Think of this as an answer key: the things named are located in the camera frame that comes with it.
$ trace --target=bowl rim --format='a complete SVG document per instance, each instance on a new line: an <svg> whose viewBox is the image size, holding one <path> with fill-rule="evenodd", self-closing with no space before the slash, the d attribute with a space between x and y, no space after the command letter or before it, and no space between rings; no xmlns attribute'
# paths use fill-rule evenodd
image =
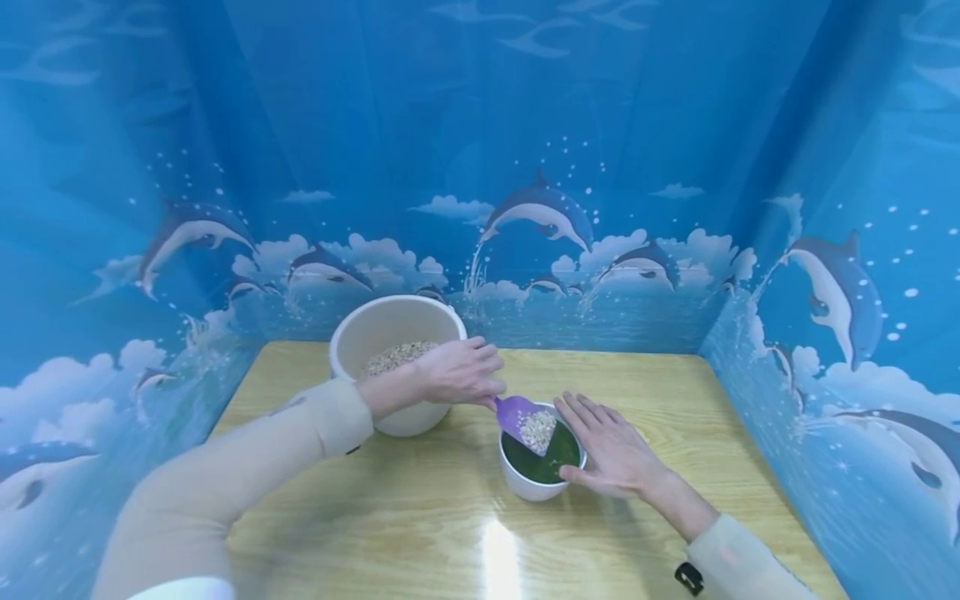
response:
<svg viewBox="0 0 960 600"><path fill-rule="evenodd" d="M534 404L537 404L538 406L546 406L552 409L554 416L557 418L557 420L562 421L563 424L566 426L566 428L570 429L570 423L566 422L566 419L564 419L560 415L560 412L557 410L557 407L554 406L552 402L534 402ZM580 448L580 465L578 465L578 467L583 468L587 465L587 449L584 448L584 443L580 441L580 438L577 437L577 434L573 433L573 429L570 429L570 433L573 434L573 439L577 441L577 447ZM539 481L534 481L533 479L530 479L520 471L516 470L516 467L514 467L514 464L510 462L509 458L507 458L506 452L503 451L503 436L505 435L507 435L507 433L501 429L500 435L496 437L496 445L500 448L500 458L503 460L504 464L510 468L510 471L514 475L516 475L526 483L529 483L531 485L537 486L538 488L542 488L546 490L552 490L552 489L560 488L562 486L570 485L569 481L561 481L559 483L541 483Z"/></svg>
<svg viewBox="0 0 960 600"><path fill-rule="evenodd" d="M409 300L415 302L422 302L434 306L435 308L440 308L443 312L446 313L446 316L457 325L457 334L460 336L461 340L466 340L467 338L467 326L464 324L464 320L460 318L460 315L457 314L457 311L453 310L450 306L447 306L439 300L433 300L432 298L427 298L426 296L417 296L416 294L394 294L392 296L384 296L382 298L377 298L370 300L369 302L364 302L356 308L350 311L342 321L337 325L337 328L333 330L333 335L330 336L330 343L327 345L328 357L330 361L330 377L336 377L338 372L343 373L343 378L349 380L350 382L355 383L356 379L351 377L347 370L344 369L344 366L340 363L339 352L334 351L336 348L340 347L340 339L344 337L344 330L347 329L357 315L360 313L377 306L378 304L385 304L392 300Z"/></svg>

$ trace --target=white bucket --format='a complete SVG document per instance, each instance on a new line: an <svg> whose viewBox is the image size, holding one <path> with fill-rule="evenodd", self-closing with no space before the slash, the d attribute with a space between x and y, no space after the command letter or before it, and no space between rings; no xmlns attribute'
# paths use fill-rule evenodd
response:
<svg viewBox="0 0 960 600"><path fill-rule="evenodd" d="M423 296L388 296L360 306L337 326L330 340L330 369L334 377L356 381L368 360L394 346L466 338L464 322L446 304ZM420 402L373 426L391 436L416 436L433 428L448 410L448 404Z"/></svg>
<svg viewBox="0 0 960 600"><path fill-rule="evenodd" d="M553 404L549 402L535 402L535 404L550 411L550 414L552 414L554 418L569 428L569 423L560 415L560 412ZM543 502L544 500L549 500L550 498L560 495L563 490L566 490L570 486L568 481L541 483L525 477L511 465L510 461L507 460L507 453L503 451L503 436L507 434L503 432L498 433L499 436L497 439L499 443L497 445L500 447L500 468L503 469L503 477L507 480L507 485L516 495L530 502ZM573 437L577 441L577 447L580 448L580 465L578 465L578 467L585 468L587 466L587 450L580 442L577 434L573 434Z"/></svg>

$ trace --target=rice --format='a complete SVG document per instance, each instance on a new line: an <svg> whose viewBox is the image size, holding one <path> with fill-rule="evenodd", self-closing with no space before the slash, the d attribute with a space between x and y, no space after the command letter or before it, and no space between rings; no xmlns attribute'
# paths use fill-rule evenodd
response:
<svg viewBox="0 0 960 600"><path fill-rule="evenodd" d="M433 342L412 342L384 350L367 361L363 370L360 371L360 378L369 379L392 371L400 365L417 360L436 347L437 345Z"/></svg>
<svg viewBox="0 0 960 600"><path fill-rule="evenodd" d="M546 454L556 428L557 418L550 411L537 411L526 415L520 422L520 437L523 438L521 441L523 445L542 456Z"/></svg>

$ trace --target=purple scoop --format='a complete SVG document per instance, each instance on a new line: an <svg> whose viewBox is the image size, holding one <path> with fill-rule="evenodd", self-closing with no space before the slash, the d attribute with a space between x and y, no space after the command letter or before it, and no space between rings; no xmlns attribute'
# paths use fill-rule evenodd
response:
<svg viewBox="0 0 960 600"><path fill-rule="evenodd" d="M510 396L507 398L494 398L496 402L496 421L500 424L507 435L525 445L538 456L546 455L548 444L542 447L535 447L535 444L528 444L520 433L520 426L532 415L541 412L549 412L547 409L538 406L523 396ZM553 435L553 430L549 431L546 439L549 440Z"/></svg>

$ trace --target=green water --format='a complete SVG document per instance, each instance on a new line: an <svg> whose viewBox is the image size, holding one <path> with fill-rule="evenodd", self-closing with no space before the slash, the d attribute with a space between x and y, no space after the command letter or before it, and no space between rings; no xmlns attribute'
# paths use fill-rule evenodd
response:
<svg viewBox="0 0 960 600"><path fill-rule="evenodd" d="M550 438L546 455L537 456L530 448L521 444L506 433L500 434L503 453L507 461L527 479L538 483L560 483L560 467L580 465L580 447L573 433L566 425L557 421L557 428Z"/></svg>

